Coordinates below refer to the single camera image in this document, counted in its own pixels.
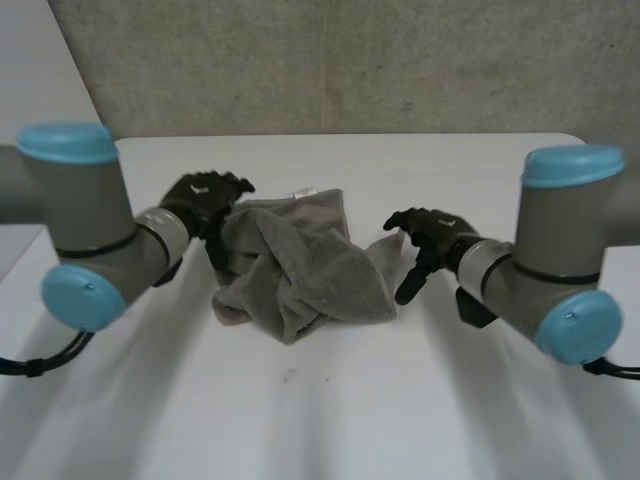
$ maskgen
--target white tabletop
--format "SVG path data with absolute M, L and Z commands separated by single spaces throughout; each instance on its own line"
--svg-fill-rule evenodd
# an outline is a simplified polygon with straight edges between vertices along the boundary
M 127 139 L 134 210 L 182 173 L 231 170 L 255 198 L 344 190 L 354 243 L 412 206 L 513 237 L 519 175 L 547 135 Z M 415 256 L 405 245 L 402 279 Z M 640 385 L 547 358 L 497 321 L 460 322 L 441 273 L 392 323 L 325 325 L 290 347 L 251 324 L 223 327 L 215 278 L 192 245 L 176 279 L 149 291 L 67 368 L 0 379 L 2 478 L 636 480 Z M 71 332 L 39 299 L 55 264 L 46 234 L 0 284 L 3 356 L 59 349 Z M 640 364 L 638 249 L 608 255 L 603 288 L 627 323 L 613 354 Z

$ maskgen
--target towel label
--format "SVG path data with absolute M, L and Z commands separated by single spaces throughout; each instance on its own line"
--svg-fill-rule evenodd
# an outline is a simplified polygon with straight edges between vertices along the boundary
M 302 197 L 310 197 L 311 195 L 317 195 L 318 191 L 313 187 L 303 188 L 302 190 L 298 190 L 297 192 L 293 192 L 293 198 L 298 200 Z

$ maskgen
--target gray wall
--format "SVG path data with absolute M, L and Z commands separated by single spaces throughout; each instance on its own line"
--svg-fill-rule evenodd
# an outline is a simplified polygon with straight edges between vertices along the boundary
M 50 0 L 118 136 L 566 132 L 640 146 L 638 0 Z

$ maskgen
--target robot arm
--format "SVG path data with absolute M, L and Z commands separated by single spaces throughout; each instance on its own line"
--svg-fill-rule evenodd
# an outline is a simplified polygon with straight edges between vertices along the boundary
M 28 128 L 1 158 L 0 222 L 48 227 L 60 265 L 44 278 L 42 297 L 83 332 L 106 328 L 147 288 L 170 281 L 191 239 L 219 245 L 224 216 L 253 191 L 231 174 L 185 175 L 134 217 L 111 134 L 95 124 Z
M 396 300 L 408 303 L 445 268 L 457 275 L 463 321 L 482 328 L 501 317 L 556 360 L 591 364 L 622 328 L 598 283 L 607 247 L 640 244 L 640 169 L 625 170 L 613 147 L 544 148 L 528 155 L 522 184 L 514 244 L 438 210 L 396 212 L 385 228 L 420 247 Z

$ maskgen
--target crumpled towel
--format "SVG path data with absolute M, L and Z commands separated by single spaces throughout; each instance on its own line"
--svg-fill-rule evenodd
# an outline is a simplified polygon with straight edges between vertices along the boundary
M 403 239 L 366 250 L 349 242 L 341 190 L 241 203 L 222 229 L 230 271 L 217 272 L 214 311 L 225 325 L 258 322 L 285 344 L 331 319 L 391 320 Z

